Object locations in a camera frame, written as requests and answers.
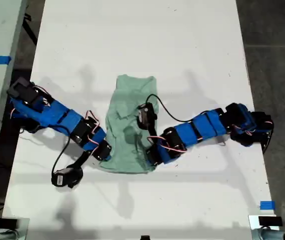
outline concrete floor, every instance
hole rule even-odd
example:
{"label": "concrete floor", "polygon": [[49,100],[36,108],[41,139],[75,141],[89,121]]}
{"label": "concrete floor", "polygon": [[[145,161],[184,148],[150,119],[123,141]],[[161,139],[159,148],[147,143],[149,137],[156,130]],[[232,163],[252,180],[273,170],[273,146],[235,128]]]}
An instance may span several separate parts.
{"label": "concrete floor", "polygon": [[[45,0],[29,0],[26,12],[32,16],[30,27],[38,35]],[[251,91],[256,110],[271,114],[275,131],[264,156],[276,214],[285,224],[285,0],[237,0]],[[19,37],[15,69],[29,74],[35,46],[24,30]],[[3,130],[3,136],[17,139],[16,132]],[[15,144],[0,144],[0,161],[15,154]],[[0,199],[6,195],[8,182],[0,181]]]}

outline green towel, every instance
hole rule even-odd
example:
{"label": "green towel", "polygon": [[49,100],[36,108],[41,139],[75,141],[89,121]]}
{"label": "green towel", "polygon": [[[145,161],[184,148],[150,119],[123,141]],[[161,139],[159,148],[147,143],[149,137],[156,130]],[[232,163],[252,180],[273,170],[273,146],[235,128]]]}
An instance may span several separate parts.
{"label": "green towel", "polygon": [[[114,173],[141,174],[155,169],[146,162],[146,148],[149,132],[137,125],[137,107],[145,103],[150,94],[157,94],[156,79],[153,76],[136,78],[121,75],[117,78],[106,115],[106,140],[112,146],[111,159],[100,162],[100,167]],[[158,113],[157,100],[150,101]]]}

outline crumpled fabric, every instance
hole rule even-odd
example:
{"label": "crumpled fabric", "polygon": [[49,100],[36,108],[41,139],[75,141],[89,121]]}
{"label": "crumpled fabric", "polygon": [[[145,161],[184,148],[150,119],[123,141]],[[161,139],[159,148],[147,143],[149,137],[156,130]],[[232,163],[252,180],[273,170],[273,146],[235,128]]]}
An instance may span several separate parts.
{"label": "crumpled fabric", "polygon": [[[120,75],[106,115],[106,140],[112,146],[111,159],[99,166],[109,172],[142,174],[155,169],[147,162],[146,149],[151,146],[149,132],[137,125],[137,107],[146,102],[150,94],[157,94],[153,76],[137,78]],[[154,111],[159,111],[157,99],[151,97]]]}

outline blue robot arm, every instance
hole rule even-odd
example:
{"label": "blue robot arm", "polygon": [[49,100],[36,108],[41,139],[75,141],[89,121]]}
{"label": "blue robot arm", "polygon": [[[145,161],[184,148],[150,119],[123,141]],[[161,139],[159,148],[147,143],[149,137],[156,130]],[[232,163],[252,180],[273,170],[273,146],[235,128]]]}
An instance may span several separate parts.
{"label": "blue robot arm", "polygon": [[81,165],[89,156],[99,161],[108,161],[112,147],[105,140],[106,133],[93,117],[82,117],[54,99],[45,89],[19,78],[7,90],[13,104],[11,117],[18,119],[21,128],[35,133],[40,129],[52,128],[73,140],[84,153],[67,168],[52,169],[51,182],[57,187],[73,187],[83,176]]}
{"label": "blue robot arm", "polygon": [[146,101],[138,109],[138,126],[148,130],[148,138],[152,140],[146,155],[147,161],[153,166],[173,162],[193,145],[225,134],[229,134],[232,140],[245,147],[259,142],[264,152],[274,130],[270,115],[264,112],[250,112],[245,105],[232,103],[226,107],[226,112],[221,108],[204,111],[190,120],[180,121],[183,123],[169,127],[163,134],[156,136],[157,115],[153,105]]}

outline white board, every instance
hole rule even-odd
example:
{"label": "white board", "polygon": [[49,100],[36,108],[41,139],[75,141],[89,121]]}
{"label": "white board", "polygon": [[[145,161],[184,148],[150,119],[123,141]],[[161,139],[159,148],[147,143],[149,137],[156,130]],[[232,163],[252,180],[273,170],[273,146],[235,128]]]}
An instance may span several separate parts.
{"label": "white board", "polygon": [[[106,129],[122,74],[156,77],[180,119],[232,102],[253,110],[234,0],[46,1],[32,81]],[[158,119],[159,133],[178,124],[162,108]],[[89,160],[69,190],[50,182],[65,141],[51,129],[19,138],[4,215],[30,218],[27,239],[251,239],[248,215],[271,199],[260,145],[208,140],[143,175]],[[79,155],[69,147],[56,168]]]}

